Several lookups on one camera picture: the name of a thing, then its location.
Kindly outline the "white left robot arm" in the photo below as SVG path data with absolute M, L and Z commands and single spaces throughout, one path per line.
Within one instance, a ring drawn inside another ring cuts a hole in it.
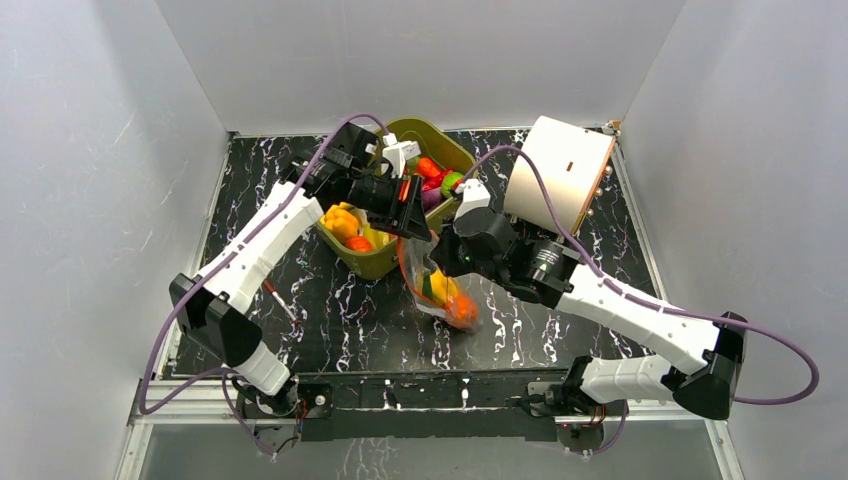
M 290 369 L 270 351 L 247 313 L 255 294 L 297 238 L 332 204 L 346 202 L 368 214 L 371 225 L 405 238 L 427 240 L 422 180 L 336 172 L 297 185 L 283 178 L 247 225 L 193 277 L 177 275 L 169 287 L 181 333 L 260 392 L 275 416 L 294 411 L 299 391 Z

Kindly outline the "clear zip bag orange zipper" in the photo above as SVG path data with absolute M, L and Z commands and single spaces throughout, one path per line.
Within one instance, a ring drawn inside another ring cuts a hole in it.
M 431 231 L 427 241 L 400 238 L 397 256 L 401 274 L 416 307 L 449 326 L 470 331 L 477 326 L 478 307 L 471 296 L 430 258 L 439 237 Z

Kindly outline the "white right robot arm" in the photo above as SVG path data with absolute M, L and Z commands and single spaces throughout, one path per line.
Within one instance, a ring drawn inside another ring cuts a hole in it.
M 745 356 L 744 317 L 675 315 L 666 302 L 604 282 L 565 245 L 521 237 L 490 207 L 445 220 L 430 257 L 448 276 L 478 274 L 523 302 L 593 321 L 650 349 L 644 357 L 575 360 L 561 388 L 571 411 L 648 399 L 711 420 L 729 417 Z

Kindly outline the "yellow toy pepper small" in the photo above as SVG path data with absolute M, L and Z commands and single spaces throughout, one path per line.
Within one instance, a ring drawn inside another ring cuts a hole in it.
M 359 235 L 359 219 L 343 205 L 331 206 L 321 217 L 320 222 L 341 244 Z

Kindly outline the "orange toy fruit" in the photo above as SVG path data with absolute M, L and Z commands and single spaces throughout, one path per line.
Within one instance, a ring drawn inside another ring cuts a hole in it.
M 457 295 L 449 299 L 445 305 L 446 321 L 458 329 L 471 329 L 476 325 L 478 308 L 473 299 L 466 295 Z

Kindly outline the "yellow toy bell pepper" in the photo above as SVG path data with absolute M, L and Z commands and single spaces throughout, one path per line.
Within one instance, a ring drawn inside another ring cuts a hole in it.
M 425 295 L 439 305 L 452 301 L 458 295 L 458 286 L 451 277 L 446 277 L 440 270 L 429 275 L 424 282 Z

